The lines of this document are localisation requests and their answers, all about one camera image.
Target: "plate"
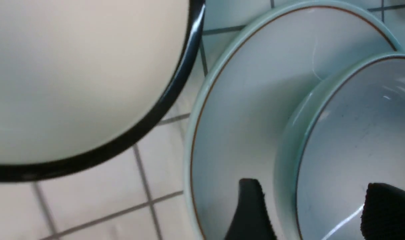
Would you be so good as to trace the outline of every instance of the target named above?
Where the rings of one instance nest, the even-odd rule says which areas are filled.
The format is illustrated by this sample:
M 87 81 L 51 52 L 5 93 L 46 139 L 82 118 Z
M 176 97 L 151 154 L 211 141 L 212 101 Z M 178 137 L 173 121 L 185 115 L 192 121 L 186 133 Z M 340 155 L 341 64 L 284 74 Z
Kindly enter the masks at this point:
M 0 0 L 0 181 L 77 172 L 132 146 L 175 102 L 204 0 Z
M 198 237 L 225 236 L 241 178 L 261 182 L 281 235 L 273 166 L 288 118 L 321 79 L 400 49 L 377 18 L 343 2 L 294 3 L 248 25 L 207 76 L 190 116 L 184 194 Z

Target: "grout line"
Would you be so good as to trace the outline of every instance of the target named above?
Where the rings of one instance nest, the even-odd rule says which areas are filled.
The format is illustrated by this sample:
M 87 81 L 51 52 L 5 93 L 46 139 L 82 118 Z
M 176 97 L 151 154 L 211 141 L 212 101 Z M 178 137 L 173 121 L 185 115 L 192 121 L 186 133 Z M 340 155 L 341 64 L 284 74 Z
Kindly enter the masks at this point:
M 168 199 L 170 199 L 170 198 L 179 196 L 179 195 L 181 195 L 181 194 L 183 194 L 183 191 L 178 191 L 178 192 L 174 192 L 174 193 L 167 194 L 167 195 L 162 196 L 162 197 L 160 197 L 160 198 L 154 199 L 154 200 L 152 201 L 152 204 L 156 204 L 156 203 L 159 203 L 159 202 L 163 202 L 163 201 L 165 201 L 165 200 L 168 200 Z M 110 215 L 108 215 L 108 216 L 105 216 L 105 217 L 102 217 L 102 218 L 93 220 L 93 221 L 91 221 L 91 222 L 87 222 L 87 223 L 84 223 L 84 224 L 82 224 L 82 225 L 79 225 L 79 226 L 76 226 L 76 227 L 67 229 L 67 230 L 65 230 L 65 231 L 63 231 L 63 232 L 60 232 L 60 233 L 58 233 L 58 234 L 55 234 L 55 235 L 51 235 L 51 236 L 49 236 L 49 237 L 42 238 L 42 239 L 40 239 L 40 240 L 54 240 L 54 239 L 57 239 L 58 237 L 65 236 L 65 235 L 71 234 L 71 233 L 73 233 L 73 232 L 76 232 L 76 231 L 79 231 L 79 230 L 82 230 L 82 229 L 85 229 L 85 228 L 88 228 L 88 227 L 97 225 L 97 224 L 99 224 L 99 223 L 102 223 L 102 222 L 105 222 L 105 221 L 108 221 L 108 220 L 111 220 L 111 219 L 114 219 L 114 218 L 116 218 L 116 217 L 120 217 L 120 216 L 122 216 L 122 215 L 129 214 L 129 213 L 131 213 L 131 212 L 133 212 L 133 211 L 136 211 L 136 210 L 139 210 L 139 209 L 141 209 L 141 208 L 145 208 L 145 207 L 149 206 L 149 204 L 150 204 L 149 202 L 145 202 L 145 203 L 136 205 L 136 206 L 134 206 L 134 207 L 131 207 L 131 208 L 127 208 L 127 209 L 118 211 L 118 212 L 116 212 L 116 213 L 114 213 L 114 214 L 110 214 Z
M 130 212 L 132 212 L 132 211 L 139 210 L 139 209 L 144 208 L 144 207 L 146 207 L 146 206 L 148 206 L 148 205 L 149 205 L 149 202 L 145 202 L 145 203 L 136 205 L 136 206 L 134 206 L 134 207 L 127 208 L 127 209 L 125 209 L 125 210 L 116 212 L 116 213 L 114 213 L 114 214 L 110 214 L 110 215 L 108 215 L 108 216 L 105 216 L 105 217 L 102 217 L 102 218 L 93 220 L 93 221 L 91 221 L 91 222 L 86 222 L 86 223 L 84 223 L 84 224 L 82 224 L 82 225 L 78 225 L 78 226 L 76 226 L 76 227 L 73 227 L 73 228 L 67 229 L 67 230 L 65 230 L 65 231 L 63 231 L 63 232 L 60 232 L 60 233 L 58 233 L 58 234 L 55 234 L 55 236 L 46 237 L 46 238 L 43 238 L 43 239 L 41 239 L 41 240 L 49 240 L 49 239 L 52 239 L 51 237 L 62 237 L 62 236 L 71 234 L 71 233 L 73 233 L 73 232 L 82 230 L 82 229 L 84 229 L 84 228 L 88 228 L 88 227 L 97 225 L 97 224 L 99 224 L 99 223 L 102 223 L 102 222 L 111 220 L 111 219 L 113 219 L 113 218 L 120 217 L 120 216 L 122 216 L 122 215 L 124 215 L 124 214 L 128 214 L 128 213 L 130 213 Z
M 380 7 L 380 8 L 372 8 L 367 9 L 369 12 L 379 12 L 379 11 L 387 11 L 387 10 L 395 10 L 395 9 L 405 9 L 405 4 L 403 5 L 395 5 L 395 6 L 387 6 L 387 7 Z
M 382 17 L 381 17 L 382 23 L 385 23 L 385 8 L 384 8 L 384 6 L 385 6 L 385 1 L 382 0 L 382 5 L 381 5 L 381 8 L 382 8 Z
M 209 70 L 207 68 L 206 51 L 204 50 L 204 43 L 203 43 L 202 39 L 201 39 L 201 43 L 199 44 L 199 52 L 201 53 L 202 70 L 204 72 L 204 77 L 205 77 L 209 73 Z
M 143 188 L 145 189 L 146 197 L 149 202 L 149 210 L 152 215 L 153 223 L 155 225 L 156 235 L 158 236 L 158 240 L 162 240 L 161 228 L 159 226 L 158 218 L 156 217 L 155 207 L 152 202 L 152 196 L 150 194 L 149 184 L 148 184 L 148 181 L 146 178 L 145 170 L 143 168 L 143 163 L 142 163 L 142 159 L 140 158 L 139 148 L 138 148 L 137 144 L 135 144 L 133 146 L 133 152 L 134 152 L 134 156 L 137 161 L 137 166 L 139 168 L 140 176 L 142 178 Z
M 176 197 L 176 196 L 180 196 L 182 194 L 183 194 L 183 191 L 177 191 L 175 193 L 170 193 L 170 194 L 167 194 L 167 195 L 165 195 L 163 197 L 160 197 L 160 198 L 157 198 L 157 199 L 153 200 L 152 203 L 155 205 L 156 203 L 168 200 L 168 199 Z
M 190 113 L 187 113 L 187 114 L 178 115 L 178 116 L 175 116 L 175 117 L 172 117 L 172 118 L 168 118 L 166 120 L 161 120 L 157 124 L 157 126 L 162 126 L 162 125 L 166 125 L 166 124 L 169 124 L 169 123 L 174 123 L 174 122 L 177 122 L 177 121 L 180 121 L 180 120 L 187 119 L 189 117 L 189 115 L 190 115 Z
M 44 215 L 44 219 L 45 219 L 46 224 L 48 225 L 50 234 L 56 235 L 57 229 L 56 229 L 56 226 L 54 225 L 53 217 L 50 214 L 48 204 L 45 201 L 44 194 L 42 193 L 41 188 L 38 185 L 38 182 L 33 182 L 32 188 L 36 195 L 36 198 L 38 199 L 39 207 L 42 210 L 42 214 Z
M 241 31 L 244 27 L 245 27 L 245 25 L 204 30 L 202 32 L 202 35 L 213 35 L 213 34 L 218 34 L 218 33 Z

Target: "bowl rim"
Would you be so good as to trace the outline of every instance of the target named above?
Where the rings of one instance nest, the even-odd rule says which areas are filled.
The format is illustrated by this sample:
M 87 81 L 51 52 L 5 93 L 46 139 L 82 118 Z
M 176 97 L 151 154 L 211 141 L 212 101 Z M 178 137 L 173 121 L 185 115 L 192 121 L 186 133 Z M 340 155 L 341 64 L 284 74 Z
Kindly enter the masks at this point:
M 51 179 L 99 165 L 124 152 L 155 127 L 183 89 L 199 51 L 205 0 L 188 0 L 186 33 L 172 77 L 156 103 L 130 129 L 95 149 L 64 159 L 32 164 L 0 164 L 0 182 Z
M 387 40 L 393 50 L 401 50 L 401 45 L 398 43 L 397 39 L 390 32 L 390 30 L 382 23 L 382 21 L 358 6 L 336 0 L 315 0 L 286 4 L 278 8 L 274 8 L 261 15 L 259 18 L 252 21 L 252 23 L 248 24 L 243 30 L 241 30 L 241 32 L 225 49 L 224 53 L 219 57 L 215 65 L 210 70 L 209 74 L 206 76 L 206 80 L 199 90 L 188 121 L 188 127 L 184 141 L 183 192 L 193 232 L 199 239 L 205 239 L 206 237 L 198 220 L 195 200 L 193 197 L 192 153 L 194 149 L 195 137 L 198 130 L 199 119 L 204 110 L 204 106 L 209 97 L 209 94 L 214 84 L 216 83 L 218 76 L 223 71 L 224 66 L 229 62 L 229 60 L 239 50 L 239 48 L 243 46 L 245 42 L 249 38 L 251 38 L 258 30 L 262 29 L 271 21 L 281 17 L 282 15 L 311 7 L 340 9 L 342 11 L 353 14 L 374 27 Z

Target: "ceramic bowl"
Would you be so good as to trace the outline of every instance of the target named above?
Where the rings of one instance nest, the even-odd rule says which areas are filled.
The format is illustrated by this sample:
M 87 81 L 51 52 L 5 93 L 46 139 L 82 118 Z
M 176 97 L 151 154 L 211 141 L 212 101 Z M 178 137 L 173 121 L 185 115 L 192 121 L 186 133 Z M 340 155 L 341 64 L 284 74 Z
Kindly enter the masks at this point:
M 0 181 L 120 154 L 167 113 L 199 51 L 205 1 L 0 1 Z
M 401 50 L 369 12 L 337 1 L 290 3 L 243 29 L 207 75 L 189 118 L 184 195 L 198 238 L 222 239 L 241 178 L 258 179 L 278 234 L 273 167 L 294 109 L 322 79 Z
M 405 190 L 405 54 L 322 81 L 290 118 L 274 167 L 285 239 L 364 239 L 367 184 Z

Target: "bowl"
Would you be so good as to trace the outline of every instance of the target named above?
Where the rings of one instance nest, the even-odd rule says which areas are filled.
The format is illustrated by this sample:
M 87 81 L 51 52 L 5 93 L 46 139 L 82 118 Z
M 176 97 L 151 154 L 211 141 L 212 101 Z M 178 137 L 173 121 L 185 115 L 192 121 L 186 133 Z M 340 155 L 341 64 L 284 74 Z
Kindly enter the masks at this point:
M 93 167 L 167 113 L 204 0 L 0 1 L 0 182 Z
M 405 54 L 369 57 L 315 87 L 284 130 L 273 182 L 285 239 L 364 239 L 367 184 L 405 190 Z

